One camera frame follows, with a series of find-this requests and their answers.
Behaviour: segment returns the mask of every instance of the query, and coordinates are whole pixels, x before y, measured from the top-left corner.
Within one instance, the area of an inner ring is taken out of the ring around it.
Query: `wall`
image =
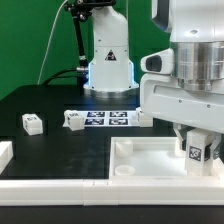
[[[0,99],[19,86],[36,84],[52,24],[63,0],[0,1]],[[143,56],[169,46],[169,35],[150,21],[147,0],[129,0],[130,58],[135,64],[136,81],[143,75]],[[126,1],[118,0],[116,10],[126,13]],[[89,59],[93,56],[91,20],[82,24],[84,44]],[[42,81],[55,72],[75,67],[78,53],[73,23],[62,11],[52,39]],[[74,80],[60,83],[75,84]]]

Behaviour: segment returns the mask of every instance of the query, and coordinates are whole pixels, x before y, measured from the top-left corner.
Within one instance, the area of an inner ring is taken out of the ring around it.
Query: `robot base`
[[[94,97],[99,97],[99,98],[105,98],[105,99],[118,99],[118,98],[124,98],[128,96],[133,96],[137,95],[139,91],[139,85],[136,83],[135,86],[132,86],[132,88],[123,90],[123,91],[98,91],[95,89],[89,88],[89,86],[84,85],[84,94],[85,95],[90,95]]]

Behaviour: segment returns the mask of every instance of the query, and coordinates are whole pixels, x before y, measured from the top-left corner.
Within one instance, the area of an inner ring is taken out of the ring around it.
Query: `green backdrop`
[[[52,24],[64,0],[0,1],[0,99],[19,86],[37,84]],[[168,48],[169,35],[150,21],[150,0],[129,0],[130,59],[135,79],[140,81],[143,56]],[[126,0],[118,0],[116,10],[126,15]],[[93,57],[91,19],[82,24],[85,51]],[[55,72],[76,67],[78,52],[71,15],[62,10],[52,39],[42,81]],[[52,84],[75,84],[74,80]]]

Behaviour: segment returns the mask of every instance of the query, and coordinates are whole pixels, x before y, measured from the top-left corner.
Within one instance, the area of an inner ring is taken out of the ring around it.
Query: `black tabletop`
[[[0,140],[12,140],[14,158],[0,179],[108,178],[111,137],[174,136],[172,125],[155,120],[154,128],[62,127],[65,110],[135,110],[139,97],[100,99],[75,86],[24,86],[0,102]],[[22,115],[36,113],[44,133],[29,136]]]
[[[108,178],[111,137],[174,136],[172,124],[153,128],[62,128],[64,111],[135,110],[139,97],[104,100],[74,86],[24,86],[0,101],[0,141],[13,141],[14,158],[0,179]],[[44,134],[28,136],[22,115],[36,113]],[[223,206],[45,206],[1,207],[3,223],[221,224]]]

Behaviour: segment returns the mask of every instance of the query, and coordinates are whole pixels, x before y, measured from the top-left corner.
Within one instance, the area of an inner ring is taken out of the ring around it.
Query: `white block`
[[[84,129],[84,117],[78,113],[77,110],[66,110],[65,113],[65,124],[72,130]]]
[[[29,135],[39,135],[43,133],[42,120],[36,114],[24,114],[23,128]]]
[[[153,127],[153,117],[145,115],[141,107],[136,108],[136,116],[140,127]]]
[[[0,143],[0,174],[13,157],[12,142]]]
[[[194,129],[187,133],[185,169],[188,174],[208,176],[213,166],[213,151],[210,145],[215,140],[211,131]]]

